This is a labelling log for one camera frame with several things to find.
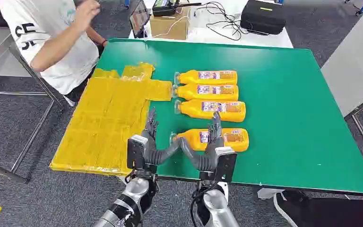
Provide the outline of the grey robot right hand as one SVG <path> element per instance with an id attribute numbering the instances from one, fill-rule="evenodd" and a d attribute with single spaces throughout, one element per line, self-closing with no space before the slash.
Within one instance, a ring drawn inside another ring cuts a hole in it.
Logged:
<path id="1" fill-rule="evenodd" d="M 215 149 L 224 146 L 220 114 L 218 111 L 213 113 L 212 123 L 208 126 L 208 133 L 208 143 L 203 155 L 194 151 L 184 137 L 179 138 L 179 146 L 184 155 L 199 171 L 214 171 L 217 166 L 217 154 Z"/>

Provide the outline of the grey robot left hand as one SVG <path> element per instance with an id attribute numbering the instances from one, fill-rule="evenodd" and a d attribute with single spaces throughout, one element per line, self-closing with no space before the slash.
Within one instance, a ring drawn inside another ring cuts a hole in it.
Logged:
<path id="1" fill-rule="evenodd" d="M 148 139 L 147 148 L 143 152 L 143 157 L 146 163 L 152 165 L 161 165 L 165 160 L 170 158 L 180 147 L 181 139 L 176 139 L 166 149 L 157 149 L 156 133 L 158 121 L 156 120 L 156 109 L 153 107 L 149 110 L 147 121 L 141 136 Z"/>

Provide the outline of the person's hand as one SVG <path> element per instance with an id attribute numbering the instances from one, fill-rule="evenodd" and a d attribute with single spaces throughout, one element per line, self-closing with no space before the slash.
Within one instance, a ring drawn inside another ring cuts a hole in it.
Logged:
<path id="1" fill-rule="evenodd" d="M 77 8 L 74 15 L 74 24 L 79 31 L 86 31 L 92 19 L 100 12 L 100 3 L 96 0 L 85 0 Z"/>

